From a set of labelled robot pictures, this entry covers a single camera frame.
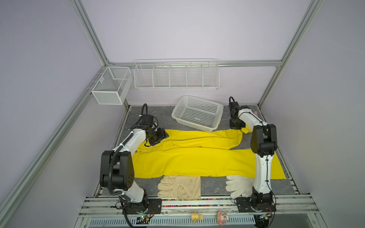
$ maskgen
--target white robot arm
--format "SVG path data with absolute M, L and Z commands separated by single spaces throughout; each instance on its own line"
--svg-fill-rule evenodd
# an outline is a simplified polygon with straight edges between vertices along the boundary
M 121 202 L 137 213 L 147 211 L 148 197 L 134 181 L 132 156 L 144 141 L 154 146 L 169 137 L 165 129 L 157 128 L 158 123 L 154 119 L 154 116 L 148 115 L 147 104 L 144 104 L 140 118 L 130 128 L 127 138 L 101 155 L 100 186 L 108 188 L 110 195 L 118 195 Z
M 274 212 L 276 207 L 273 203 L 270 179 L 271 163 L 277 149 L 276 126 L 261 120 L 248 106 L 240 106 L 233 97 L 229 98 L 229 109 L 232 129 L 248 126 L 252 130 L 250 145 L 256 158 L 256 177 L 251 195 L 253 209 L 270 207 Z

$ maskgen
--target pink toy figure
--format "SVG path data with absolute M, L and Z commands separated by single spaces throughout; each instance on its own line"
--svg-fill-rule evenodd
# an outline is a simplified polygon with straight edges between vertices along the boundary
M 228 222 L 228 214 L 222 214 L 221 211 L 218 211 L 217 220 L 220 225 L 224 225 L 224 223 Z

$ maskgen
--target black cable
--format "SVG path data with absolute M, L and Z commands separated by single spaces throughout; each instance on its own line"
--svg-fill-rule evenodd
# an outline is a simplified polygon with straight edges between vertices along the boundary
M 158 126 L 158 119 L 154 116 L 153 118 L 155 118 L 156 119 L 156 127 L 155 128 L 157 128 L 157 126 Z
M 229 111 L 232 111 L 232 102 L 231 102 L 231 99 L 233 100 L 233 102 L 235 102 L 235 100 L 234 100 L 233 97 L 229 97 L 229 99 L 228 99 Z
M 119 151 L 123 148 L 123 146 L 118 147 L 118 149 L 115 150 L 112 159 L 110 160 L 109 163 L 109 172 L 108 172 L 108 190 L 109 190 L 109 194 L 110 195 L 116 195 L 117 193 L 113 191 L 113 186 L 112 186 L 112 178 L 113 178 L 113 167 L 114 167 L 114 162 L 116 159 L 116 156 L 118 155 Z
M 276 196 L 269 186 L 268 175 L 269 175 L 269 156 L 267 155 L 267 158 L 266 158 L 266 184 L 268 185 L 270 191 L 273 193 L 273 195 L 275 197 L 275 206 L 276 206 Z M 271 222 L 269 223 L 268 227 L 266 227 L 266 228 L 269 228 L 269 226 L 272 224 L 272 222 L 274 221 L 274 217 L 275 217 L 275 211 L 274 211 L 273 218 L 271 219 Z
M 131 222 L 129 221 L 129 219 L 127 217 L 126 210 L 124 209 L 124 207 L 123 207 L 123 215 L 124 215 L 124 218 L 126 219 L 127 224 L 129 225 L 129 227 L 134 228 L 134 226 L 131 224 Z
M 146 144 L 147 144 L 147 142 L 148 142 L 148 140 L 146 139 L 145 147 L 150 147 L 151 145 L 149 145 L 149 146 L 147 146 L 147 145 L 146 145 Z
M 147 104 L 144 103 L 143 106 L 142 106 L 142 110 L 141 110 L 141 115 L 143 115 L 143 110 L 145 109 L 146 107 L 146 114 L 148 114 L 148 107 L 147 107 Z
M 146 114 L 148 114 L 147 104 L 144 103 L 143 106 L 142 106 L 142 110 L 141 110 L 140 117 L 139 117 L 139 119 L 137 120 L 137 122 L 134 125 L 137 125 L 142 120 L 142 115 L 143 115 L 143 111 L 144 111 L 145 107 L 146 107 Z
M 118 201 L 118 202 L 116 202 L 116 203 L 115 203 L 115 208 L 116 208 L 117 210 L 121 210 L 121 209 L 123 209 L 123 208 L 124 208 L 124 206 L 123 206 L 123 204 L 122 204 L 122 202 L 121 202 L 121 201 Z

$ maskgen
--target yellow cloth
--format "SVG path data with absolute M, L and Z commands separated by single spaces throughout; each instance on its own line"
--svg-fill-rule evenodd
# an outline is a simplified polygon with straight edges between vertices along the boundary
M 218 148 L 172 148 L 133 155 L 134 175 L 155 178 L 163 175 L 225 177 L 240 175 L 255 178 L 256 161 L 251 149 L 225 150 Z M 276 155 L 271 165 L 271 179 L 285 179 Z
M 255 178 L 256 161 L 251 149 L 230 150 L 238 146 L 242 134 L 251 132 L 251 129 L 166 132 L 169 137 L 159 144 L 146 147 L 142 143 L 138 147 L 132 159 L 135 177 L 240 175 Z M 276 155 L 273 158 L 271 179 L 285 179 Z
M 229 150 L 241 143 L 242 132 L 248 133 L 252 131 L 242 128 L 242 131 L 230 129 L 214 132 L 180 130 L 166 130 L 166 132 L 169 134 L 169 137 L 162 140 L 159 144 L 146 147 L 142 143 L 137 151 L 149 152 L 178 147 L 211 147 Z

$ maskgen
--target beige glove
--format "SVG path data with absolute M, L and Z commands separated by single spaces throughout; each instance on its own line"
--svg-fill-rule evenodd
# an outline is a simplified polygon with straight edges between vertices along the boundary
M 200 177 L 164 176 L 158 184 L 160 198 L 200 199 Z

